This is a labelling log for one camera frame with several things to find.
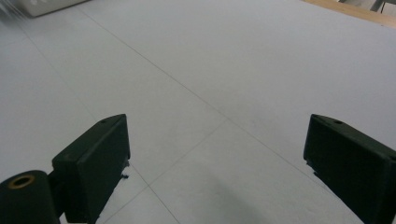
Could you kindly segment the white metal desk frame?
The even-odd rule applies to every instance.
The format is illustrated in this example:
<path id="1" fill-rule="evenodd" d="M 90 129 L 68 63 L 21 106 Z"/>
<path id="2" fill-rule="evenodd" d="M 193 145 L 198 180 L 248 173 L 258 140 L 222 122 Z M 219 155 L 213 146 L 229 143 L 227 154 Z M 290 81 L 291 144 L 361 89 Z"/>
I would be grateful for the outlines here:
<path id="1" fill-rule="evenodd" d="M 396 0 L 337 0 L 340 3 L 360 7 L 384 15 L 396 17 Z"/>

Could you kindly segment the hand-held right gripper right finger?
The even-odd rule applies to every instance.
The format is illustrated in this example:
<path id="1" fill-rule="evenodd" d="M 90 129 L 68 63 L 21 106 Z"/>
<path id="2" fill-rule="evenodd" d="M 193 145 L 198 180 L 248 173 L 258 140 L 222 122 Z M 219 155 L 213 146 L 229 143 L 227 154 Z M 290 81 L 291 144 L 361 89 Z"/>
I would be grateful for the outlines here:
<path id="1" fill-rule="evenodd" d="M 396 218 L 396 151 L 343 121 L 313 114 L 304 160 L 364 224 Z"/>

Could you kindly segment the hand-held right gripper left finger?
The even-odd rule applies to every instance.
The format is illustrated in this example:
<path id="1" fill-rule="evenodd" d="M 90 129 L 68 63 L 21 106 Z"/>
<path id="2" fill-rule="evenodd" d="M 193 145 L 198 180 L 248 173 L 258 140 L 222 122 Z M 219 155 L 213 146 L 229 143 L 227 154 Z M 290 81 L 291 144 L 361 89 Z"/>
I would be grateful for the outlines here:
<path id="1" fill-rule="evenodd" d="M 95 123 L 52 159 L 57 213 L 70 223 L 95 224 L 130 158 L 127 117 Z"/>

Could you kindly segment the white table cover board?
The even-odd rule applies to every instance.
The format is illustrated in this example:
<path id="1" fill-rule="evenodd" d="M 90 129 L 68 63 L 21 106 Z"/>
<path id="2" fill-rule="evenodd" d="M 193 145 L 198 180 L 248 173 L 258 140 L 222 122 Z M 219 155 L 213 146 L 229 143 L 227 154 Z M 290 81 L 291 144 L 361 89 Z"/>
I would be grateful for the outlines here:
<path id="1" fill-rule="evenodd" d="M 361 224 L 304 161 L 313 114 L 396 149 L 396 29 L 303 0 L 91 0 L 0 18 L 0 181 L 125 114 L 98 224 Z"/>

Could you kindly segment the white perforated plastic basket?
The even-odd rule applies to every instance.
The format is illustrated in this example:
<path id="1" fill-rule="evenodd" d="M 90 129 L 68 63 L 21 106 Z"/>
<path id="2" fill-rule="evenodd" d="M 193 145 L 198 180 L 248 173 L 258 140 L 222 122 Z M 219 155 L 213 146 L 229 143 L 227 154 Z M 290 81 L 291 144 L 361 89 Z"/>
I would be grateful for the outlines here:
<path id="1" fill-rule="evenodd" d="M 16 0 L 17 5 L 32 17 L 48 14 L 86 1 L 88 0 Z"/>

